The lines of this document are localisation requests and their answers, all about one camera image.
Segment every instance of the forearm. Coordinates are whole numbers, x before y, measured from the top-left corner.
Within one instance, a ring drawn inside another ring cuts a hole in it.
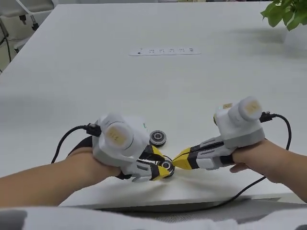
[[[59,205],[83,187],[74,163],[64,160],[0,178],[0,207]]]
[[[279,168],[280,182],[307,202],[307,156],[289,153],[288,159]]]

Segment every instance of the human arm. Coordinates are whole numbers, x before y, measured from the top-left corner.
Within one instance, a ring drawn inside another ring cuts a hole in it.
[[[0,178],[0,207],[57,206],[72,193],[119,173],[96,161],[91,148],[80,148],[63,161]]]
[[[233,154],[237,173],[252,169],[274,183],[282,183],[307,202],[307,156],[287,151],[265,140],[254,146],[237,149]]]

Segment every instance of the green plant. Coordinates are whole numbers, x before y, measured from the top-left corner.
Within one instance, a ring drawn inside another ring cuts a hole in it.
[[[307,0],[273,0],[261,14],[272,27],[283,20],[290,31],[299,24],[307,24]]]

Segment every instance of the chair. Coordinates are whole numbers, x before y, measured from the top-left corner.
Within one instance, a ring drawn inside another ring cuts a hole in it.
[[[50,12],[54,9],[54,2],[52,0],[0,0],[0,16],[5,16],[8,18],[19,16],[20,20],[25,24],[26,14],[31,16],[33,22],[33,30],[38,28],[38,23],[36,23],[33,15]],[[3,25],[1,19],[0,24],[3,29],[3,36],[0,33],[0,45],[5,41],[5,37],[8,33]],[[24,46],[28,39],[24,42],[20,42],[14,49],[18,53],[20,48]]]

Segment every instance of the white table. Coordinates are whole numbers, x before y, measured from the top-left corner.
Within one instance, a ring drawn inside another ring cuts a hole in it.
[[[265,111],[286,116],[292,150],[306,153],[307,58],[284,50],[283,26],[272,29],[260,11],[267,3],[59,5],[0,80],[0,176],[50,163],[70,128],[120,111],[140,115],[176,156],[219,135],[216,106],[255,95]],[[201,55],[130,57],[140,47],[193,46]],[[264,124],[284,146],[285,124]],[[85,137],[65,141],[59,156]],[[83,189],[63,205],[90,208],[220,201],[260,178],[184,171],[167,181],[133,184],[111,178]],[[245,197],[281,197],[290,190],[263,181]]]

